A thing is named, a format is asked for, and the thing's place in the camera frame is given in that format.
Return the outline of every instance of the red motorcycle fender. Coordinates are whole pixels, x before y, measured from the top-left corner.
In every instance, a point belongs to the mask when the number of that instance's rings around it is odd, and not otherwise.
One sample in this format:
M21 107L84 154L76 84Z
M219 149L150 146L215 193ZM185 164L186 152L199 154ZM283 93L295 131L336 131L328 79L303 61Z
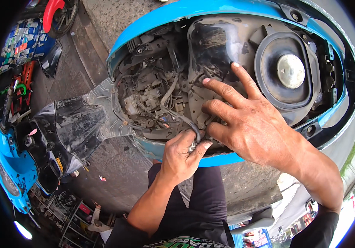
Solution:
M57 9L63 9L64 0L49 0L45 7L44 18L42 20L44 25L44 32L51 30L52 19Z

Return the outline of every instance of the motorcycle wheel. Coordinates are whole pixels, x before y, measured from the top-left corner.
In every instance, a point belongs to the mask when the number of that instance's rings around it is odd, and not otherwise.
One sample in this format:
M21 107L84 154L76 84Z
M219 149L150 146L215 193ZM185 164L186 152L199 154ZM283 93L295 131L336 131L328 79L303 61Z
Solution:
M64 8L56 10L52 19L51 29L48 32L48 35L55 39L62 37L70 30L78 13L79 0L64 1Z

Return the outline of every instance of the black t-shirt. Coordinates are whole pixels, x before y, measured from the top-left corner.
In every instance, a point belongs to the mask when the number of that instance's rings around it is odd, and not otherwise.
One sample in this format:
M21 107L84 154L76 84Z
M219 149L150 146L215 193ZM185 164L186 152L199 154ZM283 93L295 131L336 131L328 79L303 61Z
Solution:
M339 215L334 212L317 216L308 227L295 235L290 248L329 247L338 220ZM196 223L188 227L187 230L182 230L174 238L166 236L154 240L153 238L149 239L146 232L131 226L125 219L117 219L105 248L227 248L229 246L225 237L225 228L222 223L221 225Z

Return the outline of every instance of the fingernail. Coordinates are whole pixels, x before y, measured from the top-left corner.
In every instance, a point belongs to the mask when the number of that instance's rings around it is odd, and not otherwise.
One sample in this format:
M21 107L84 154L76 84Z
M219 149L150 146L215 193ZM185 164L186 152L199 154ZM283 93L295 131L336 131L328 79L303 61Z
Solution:
M206 144L204 145L205 149L210 148L210 146L212 146L212 143L206 143Z

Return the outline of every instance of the black sleeve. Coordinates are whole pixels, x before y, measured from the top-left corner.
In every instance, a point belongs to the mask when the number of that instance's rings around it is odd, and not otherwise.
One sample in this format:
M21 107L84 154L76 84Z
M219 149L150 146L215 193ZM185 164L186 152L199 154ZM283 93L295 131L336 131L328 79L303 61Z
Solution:
M317 215L314 220L292 239L289 248L328 248L338 224L335 212Z
M148 243L149 236L146 232L131 226L124 218L118 218L104 247L135 248Z

